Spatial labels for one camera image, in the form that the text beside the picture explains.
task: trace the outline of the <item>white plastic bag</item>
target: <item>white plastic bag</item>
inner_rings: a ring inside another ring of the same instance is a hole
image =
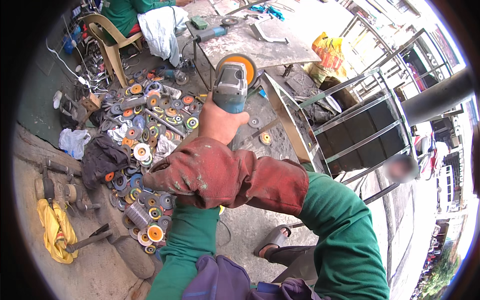
[[[65,128],[60,132],[59,148],[75,159],[84,157],[84,147],[91,136],[87,130],[74,130]]]

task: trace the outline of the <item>purple cloth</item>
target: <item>purple cloth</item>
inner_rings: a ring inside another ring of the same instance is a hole
[[[223,255],[216,259],[202,255],[196,267],[198,274],[184,290],[182,299],[321,300],[303,279],[287,278],[281,286],[260,282],[257,288],[250,289],[245,269]]]

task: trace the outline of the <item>black pants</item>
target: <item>black pants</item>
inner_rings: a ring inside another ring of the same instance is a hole
[[[269,248],[265,251],[265,259],[271,263],[286,266],[272,282],[282,282],[287,277],[302,278],[303,280],[316,280],[318,278],[313,264],[313,251],[315,246],[289,246]]]

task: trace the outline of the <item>foot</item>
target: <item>foot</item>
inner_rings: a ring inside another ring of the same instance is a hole
[[[280,229],[280,232],[281,232],[284,236],[288,237],[288,231],[287,231],[287,229],[286,229],[285,227],[281,228],[281,229]],[[278,248],[278,245],[275,245],[275,244],[267,244],[267,245],[265,245],[265,247],[263,247],[263,248],[260,250],[260,252],[258,252],[258,256],[260,256],[261,258],[265,258],[265,252],[266,252],[268,249],[270,249],[270,248]]]

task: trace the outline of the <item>table top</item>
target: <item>table top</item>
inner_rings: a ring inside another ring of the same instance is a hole
[[[207,29],[220,26],[223,18],[225,16],[202,17],[208,23]],[[198,43],[199,48],[214,68],[224,56],[231,53],[241,53],[250,57],[255,62],[257,69],[320,60],[312,50],[312,45],[298,39],[297,35],[289,29],[286,24],[288,21],[274,18],[260,24],[261,29],[268,37],[287,37],[290,43],[284,44],[255,39],[250,24],[253,24],[256,19],[235,18],[239,23],[231,26],[225,36]],[[196,29],[190,21],[187,21],[186,25],[192,36],[196,36],[201,31]]]

